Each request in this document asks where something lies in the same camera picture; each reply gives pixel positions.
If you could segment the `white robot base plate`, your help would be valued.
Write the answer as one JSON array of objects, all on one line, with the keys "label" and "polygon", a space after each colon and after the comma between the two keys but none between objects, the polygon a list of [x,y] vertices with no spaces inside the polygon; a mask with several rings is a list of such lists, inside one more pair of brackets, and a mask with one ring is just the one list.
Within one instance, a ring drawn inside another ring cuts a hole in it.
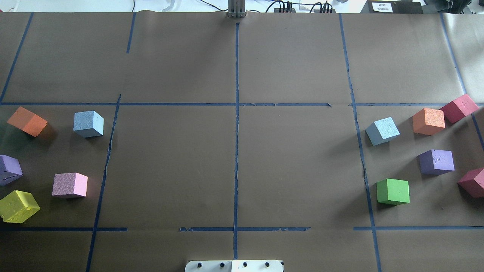
[{"label": "white robot base plate", "polygon": [[284,272],[280,260],[192,260],[185,272]]}]

